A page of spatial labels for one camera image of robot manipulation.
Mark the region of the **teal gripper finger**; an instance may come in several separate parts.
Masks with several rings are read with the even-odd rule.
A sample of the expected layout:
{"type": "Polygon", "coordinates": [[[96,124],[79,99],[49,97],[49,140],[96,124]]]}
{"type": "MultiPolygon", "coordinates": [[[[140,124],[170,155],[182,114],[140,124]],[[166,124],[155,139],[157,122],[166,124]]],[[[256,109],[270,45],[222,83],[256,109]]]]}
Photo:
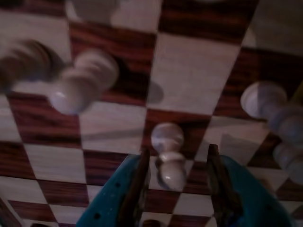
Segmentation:
{"type": "Polygon", "coordinates": [[[150,183],[150,152],[128,155],[86,208],[77,227],[138,227],[150,183]]]}
{"type": "Polygon", "coordinates": [[[210,144],[207,180],[219,227],[294,227],[282,204],[245,167],[210,144]]]}

